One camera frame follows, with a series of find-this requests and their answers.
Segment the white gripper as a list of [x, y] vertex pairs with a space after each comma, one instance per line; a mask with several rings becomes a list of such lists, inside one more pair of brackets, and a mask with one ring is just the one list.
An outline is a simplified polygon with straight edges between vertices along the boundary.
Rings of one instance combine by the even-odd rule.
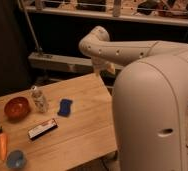
[[96, 76], [100, 76], [101, 70], [104, 69], [106, 69], [111, 74], [116, 73], [115, 66], [109, 61], [98, 57], [92, 57], [91, 60], [92, 60], [92, 65], [94, 67], [94, 73], [96, 74]]

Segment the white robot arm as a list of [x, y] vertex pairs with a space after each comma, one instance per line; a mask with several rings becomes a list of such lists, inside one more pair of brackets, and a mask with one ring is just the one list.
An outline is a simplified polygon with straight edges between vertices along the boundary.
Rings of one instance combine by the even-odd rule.
[[97, 26], [79, 49], [123, 67], [112, 97], [121, 171], [187, 171], [188, 44], [114, 42]]

